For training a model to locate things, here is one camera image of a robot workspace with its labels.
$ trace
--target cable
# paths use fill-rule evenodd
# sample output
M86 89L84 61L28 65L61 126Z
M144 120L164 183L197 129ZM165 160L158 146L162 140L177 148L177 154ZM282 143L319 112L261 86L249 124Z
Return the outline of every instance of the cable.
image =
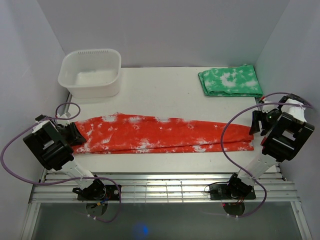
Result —
M63 106L63 105L66 105L66 104L71 104L71 105L75 105L77 108L78 108L78 113L72 117L69 117L69 118L61 118L61 117L46 117L45 119L43 119L42 121L46 121L46 120L71 120L71 119L74 119L76 118L77 116L79 116L80 112L81 112L81 108L78 104L74 103L74 102L65 102L65 103L62 103L60 104L55 112L57 114L58 112L58 109ZM36 182L36 181L32 181L32 180L29 180L29 179L26 179L22 176L19 176L18 174L14 173L13 171L11 171L6 163L5 163L5 160L4 160L4 155L5 155L5 152L7 150L7 148L15 141L17 140L18 138L20 138L22 135L24 135L26 132L28 132L29 130L31 130L32 128L34 128L35 126L37 126L39 124L39 122L33 124L32 126L28 127L26 130L22 131L21 133L19 133L17 136L15 136L13 139L11 139L2 149L1 151L1 154L0 154L0 163L2 165L2 167L4 168L4 170L6 170L11 176L15 177L16 179L19 179L25 183L28 183L28 184L33 184L33 185L38 185L38 186L51 186L51 185L57 185L57 184L62 184L62 183L65 183L65 182L69 182L69 181L74 181L74 180L79 180L81 179L81 177L72 177L72 178L69 178L69 179L65 179L65 180L60 180L60 181L55 181L55 182ZM119 208L116 212L116 214L114 215L114 217L110 220L104 220L102 218L98 218L98 217L95 217L95 219L101 221L101 222L104 222L104 223L111 223L112 221L114 221L117 216L119 215L120 213L120 209L121 209L121 202L122 202L122 199L121 199L121 191L120 191L120 188L118 186L118 184L110 179L110 178L107 178L107 177L102 177L102 176L98 176L98 177L90 177L90 176L86 176L86 177L82 177L82 179L100 179L100 180L107 180L107 181L110 181L112 182L116 189L118 190L119 192Z
M251 109L255 109L255 108L258 108L258 107L262 107L262 106L266 106L266 105L288 105L288 106L295 106L295 107L304 107L304 108L310 108L312 109L313 107L311 105L300 105L300 104L294 104L294 103L284 103L284 102L266 102L266 103L261 103L261 104L257 104L257 105L253 105L253 106L250 106L244 110L242 110L241 112L239 112L238 114L236 114L233 118L231 118L231 120L225 125L223 131L222 131L222 134L221 134L221 138L220 138L220 145L221 145L221 150L223 152L223 154L225 155L225 157L232 163L234 164L235 166L237 166L238 168L240 168L241 170L243 170L245 173L247 173L250 177L252 177L252 179L254 180L254 182L256 184L258 184L264 191L264 197L263 197L263 200L261 201L261 203L254 209L252 210L251 212L248 212L246 214L243 214L243 215L240 215L240 216L237 216L237 215L230 215L231 217L234 217L234 218L244 218L244 217L247 217L247 216L250 216L252 215L253 213L255 213L257 210L259 210L262 205L265 203L266 199L267 199L267 190L266 188L260 183L258 182L258 180L248 171L246 170L244 167L240 166L239 164L237 164L235 161L233 161L229 156L228 154L226 153L226 150L224 148L224 136L225 136L225 133L226 133L226 130L227 128L230 126L230 124L237 118L239 117L241 114L251 110Z
M213 184L227 184L227 183L229 183L229 182L228 181L216 181L214 183L210 183L210 184L208 184L207 186L204 187L204 193L209 194L210 191L206 191L206 188L211 186L211 185L213 185Z
M265 96L262 96L261 100L263 100L263 99L265 99L265 98L267 98L267 97L270 97L270 96L272 96L272 95L278 95L278 94L290 95L290 94L293 94L293 93L289 93L289 92L285 92L285 91L277 91L277 92L269 93L269 94L267 94L267 95L265 95ZM305 100L304 98L302 98L302 97L299 97L299 98L301 98L302 100L304 100L310 107L312 107L312 108L314 107L310 102L308 102L308 101Z

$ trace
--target white plastic basket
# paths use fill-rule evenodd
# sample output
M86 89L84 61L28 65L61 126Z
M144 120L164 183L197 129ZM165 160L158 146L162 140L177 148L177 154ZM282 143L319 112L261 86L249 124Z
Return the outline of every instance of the white plastic basket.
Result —
M76 98L101 98L120 90L121 56L113 49L73 51L62 61L58 82Z

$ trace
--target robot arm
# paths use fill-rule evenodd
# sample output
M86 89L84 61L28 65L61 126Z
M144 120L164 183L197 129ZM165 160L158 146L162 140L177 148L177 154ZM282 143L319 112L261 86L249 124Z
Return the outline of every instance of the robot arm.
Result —
M290 94L284 96L280 103L306 105L300 97ZM270 167L284 160L292 160L310 137L315 127L307 123L303 107L279 105L270 109L269 105L252 114L250 134L260 131L262 125L262 151L245 168L258 179ZM255 181L245 171L234 173L226 187L232 197L246 197L253 191Z
M96 177L89 170L83 168L73 156L72 146L86 142L74 123L45 120L40 115L35 120L40 122L31 134L23 141L32 151L38 161L47 169L61 171L76 180L79 187L72 191L78 194L78 200L101 200L106 197L106 186L99 179L82 179L83 177Z

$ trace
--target glass panel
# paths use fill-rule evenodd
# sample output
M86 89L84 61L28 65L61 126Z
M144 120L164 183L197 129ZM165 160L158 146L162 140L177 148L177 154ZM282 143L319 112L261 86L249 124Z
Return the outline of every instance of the glass panel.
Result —
M245 203L245 213L258 203ZM102 218L110 219L117 204ZM232 218L221 203L126 203L112 223L88 218L84 203L42 203L33 240L299 240L301 235L289 202L267 202L251 216Z

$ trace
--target folded towel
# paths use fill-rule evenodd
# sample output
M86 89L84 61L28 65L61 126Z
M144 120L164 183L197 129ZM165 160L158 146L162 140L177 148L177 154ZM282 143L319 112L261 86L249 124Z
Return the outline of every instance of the folded towel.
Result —
M254 67L211 68L198 73L206 96L262 97Z
M76 154L221 152L225 123L116 113L76 121L86 143ZM223 138L226 151L251 151L250 127L231 124Z

